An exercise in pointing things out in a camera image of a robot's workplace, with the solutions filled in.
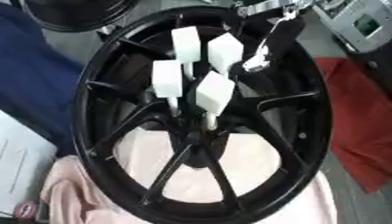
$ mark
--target pink cloth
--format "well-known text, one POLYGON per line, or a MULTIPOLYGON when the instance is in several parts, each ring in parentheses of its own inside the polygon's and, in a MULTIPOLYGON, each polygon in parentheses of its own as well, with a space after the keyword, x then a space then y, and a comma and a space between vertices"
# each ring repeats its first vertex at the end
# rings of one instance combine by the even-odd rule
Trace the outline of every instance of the pink cloth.
MULTIPOLYGON (((129 133, 115 149, 124 170, 145 187, 171 154, 167 133, 141 129, 129 133)), ((280 165, 280 157, 259 136, 233 134, 220 163, 237 195, 242 195, 268 179, 280 165)), ((169 181, 164 195, 192 202, 216 201, 221 193, 208 174, 207 169, 193 170, 183 165, 169 181)), ((41 199, 50 205, 51 224, 148 223, 113 204, 92 182, 77 157, 65 157, 54 164, 41 199)), ((301 224, 336 224, 336 217, 331 189, 319 173, 291 203, 257 223, 281 224, 295 219, 301 224)))

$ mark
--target white cube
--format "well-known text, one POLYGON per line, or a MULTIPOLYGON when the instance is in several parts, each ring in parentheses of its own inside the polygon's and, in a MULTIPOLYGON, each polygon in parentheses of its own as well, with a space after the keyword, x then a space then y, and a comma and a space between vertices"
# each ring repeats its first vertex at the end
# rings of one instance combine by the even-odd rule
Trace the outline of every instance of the white cube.
POLYGON ((176 59, 182 64, 200 61, 201 43, 196 26, 171 31, 176 59))
POLYGON ((233 96, 235 83, 216 72, 210 72, 196 89, 196 104, 220 116, 233 96))
POLYGON ((242 60, 243 44, 230 33, 208 42, 208 61, 220 74, 227 74, 230 67, 242 60))
POLYGON ((181 63, 177 60, 155 60, 152 86, 158 98, 182 96, 181 63))

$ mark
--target white paper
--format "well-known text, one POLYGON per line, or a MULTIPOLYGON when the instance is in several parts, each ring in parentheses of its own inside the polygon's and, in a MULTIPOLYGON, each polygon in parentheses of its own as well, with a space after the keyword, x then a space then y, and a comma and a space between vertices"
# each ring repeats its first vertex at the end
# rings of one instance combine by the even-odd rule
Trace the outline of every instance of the white paper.
POLYGON ((0 110, 0 211, 37 200, 56 147, 0 110))

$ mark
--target wheel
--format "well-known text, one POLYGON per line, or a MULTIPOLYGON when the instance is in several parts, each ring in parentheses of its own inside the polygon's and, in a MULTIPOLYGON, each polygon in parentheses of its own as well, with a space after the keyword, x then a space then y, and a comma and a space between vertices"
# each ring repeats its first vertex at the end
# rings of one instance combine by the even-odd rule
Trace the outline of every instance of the wheel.
MULTIPOLYGON (((315 176, 328 148, 331 108, 325 83, 306 51, 296 43, 271 69, 235 75, 232 101, 219 118, 216 131, 202 129, 203 113, 193 105, 194 86, 210 66, 206 43, 225 30, 219 7, 189 7, 161 11, 128 25, 108 39, 84 70, 73 107, 73 134, 79 157, 98 187, 117 205, 152 223, 250 223, 290 202, 315 176), (195 65, 196 81, 186 82, 179 99, 183 112, 172 117, 166 103, 154 97, 151 62, 173 58, 171 30, 196 25, 203 43, 203 60, 195 65), (246 97, 240 86, 257 96, 246 97), (120 115, 124 102, 134 105, 120 115), (282 132, 263 115, 273 110, 282 132), (150 189, 130 177, 113 155, 125 134, 148 122, 158 123, 171 136, 173 157, 150 189), (273 145, 282 163, 255 190, 235 195, 219 158, 228 134, 246 127, 273 145), (163 196, 163 189, 180 165, 206 167, 216 178, 223 200, 185 203, 163 196)), ((245 58, 271 29, 267 21, 248 21, 238 39, 245 58)))
POLYGON ((26 0, 26 11, 44 28, 86 32, 122 18, 138 0, 26 0))

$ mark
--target blue jacket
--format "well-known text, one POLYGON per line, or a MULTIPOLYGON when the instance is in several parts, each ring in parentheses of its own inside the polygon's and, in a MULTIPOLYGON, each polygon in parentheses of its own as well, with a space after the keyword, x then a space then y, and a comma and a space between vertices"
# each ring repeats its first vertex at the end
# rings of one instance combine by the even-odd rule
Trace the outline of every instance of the blue jacket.
POLYGON ((81 69, 27 14, 0 3, 0 109, 56 144, 60 157, 75 153, 69 110, 81 69))

